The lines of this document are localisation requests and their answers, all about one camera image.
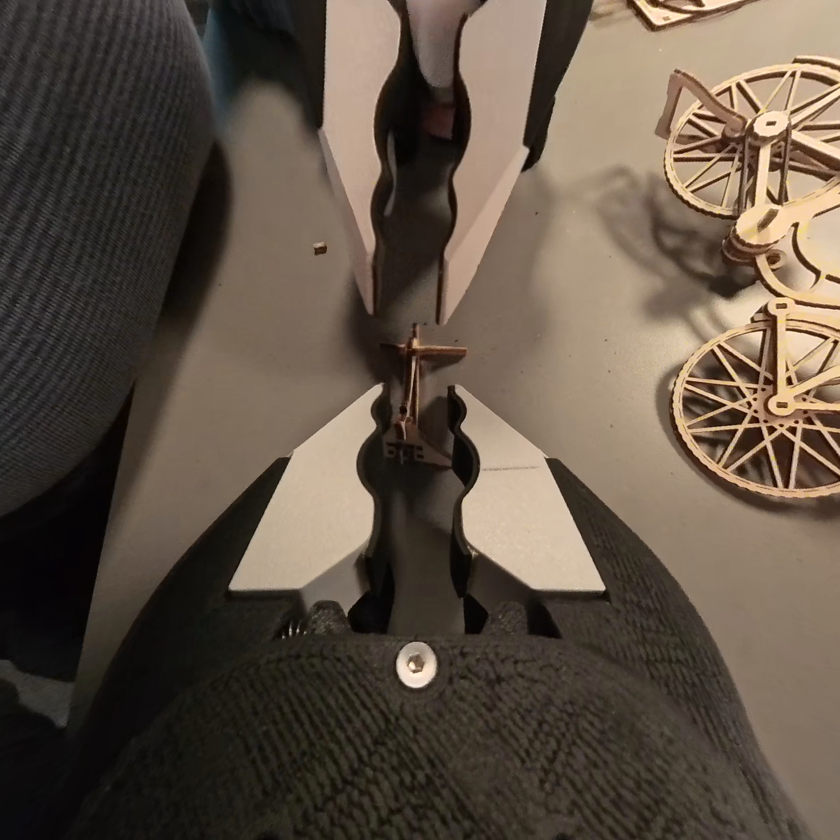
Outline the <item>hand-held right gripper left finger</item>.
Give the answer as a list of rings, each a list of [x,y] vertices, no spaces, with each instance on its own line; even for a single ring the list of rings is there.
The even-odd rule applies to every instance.
[[[382,504],[364,457],[382,436],[387,387],[364,392],[291,452],[229,584],[231,595],[294,595],[306,612],[331,601],[350,609],[384,589],[375,557]]]

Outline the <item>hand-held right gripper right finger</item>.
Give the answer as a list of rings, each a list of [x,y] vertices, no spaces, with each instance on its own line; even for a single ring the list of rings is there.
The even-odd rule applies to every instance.
[[[606,584],[546,454],[462,385],[447,394],[454,505],[450,573],[456,594],[487,613],[502,602],[597,599]]]

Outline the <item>wooden bicycle model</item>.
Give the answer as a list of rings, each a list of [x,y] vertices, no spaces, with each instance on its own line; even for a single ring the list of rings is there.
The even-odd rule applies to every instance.
[[[801,56],[708,87],[673,70],[656,127],[665,179],[728,224],[721,257],[770,298],[695,351],[670,419],[715,480],[784,501],[837,497],[838,267],[809,227],[838,217],[838,60]]]

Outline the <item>person's legs dark trousers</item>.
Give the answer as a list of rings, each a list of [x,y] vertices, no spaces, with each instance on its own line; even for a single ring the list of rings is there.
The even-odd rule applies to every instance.
[[[134,391],[92,453],[2,518],[2,662],[73,686]]]

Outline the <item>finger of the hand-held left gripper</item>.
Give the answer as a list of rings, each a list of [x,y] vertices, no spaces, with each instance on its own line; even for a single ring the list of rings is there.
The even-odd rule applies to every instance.
[[[456,88],[465,149],[451,176],[453,228],[442,254],[437,323],[445,325],[474,279],[528,156],[524,134],[545,1],[491,1],[465,18]]]
[[[375,317],[382,227],[394,181],[382,107],[400,54],[401,19],[385,1],[328,1],[325,9],[318,138],[339,205],[353,278],[365,310]]]

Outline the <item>person's torso grey sweater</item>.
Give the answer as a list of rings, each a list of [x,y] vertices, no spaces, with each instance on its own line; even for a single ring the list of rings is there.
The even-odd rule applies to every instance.
[[[154,334],[214,141],[185,2],[2,2],[1,509],[98,447]]]

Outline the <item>small wooden model assembly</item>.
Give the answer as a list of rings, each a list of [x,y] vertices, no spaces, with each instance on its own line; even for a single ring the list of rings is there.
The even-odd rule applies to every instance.
[[[421,325],[414,322],[409,338],[403,343],[381,343],[382,350],[393,350],[403,365],[402,397],[397,414],[384,434],[387,458],[400,465],[408,461],[435,468],[451,466],[451,456],[436,448],[419,426],[424,363],[460,361],[467,356],[464,346],[428,344],[422,339]]]

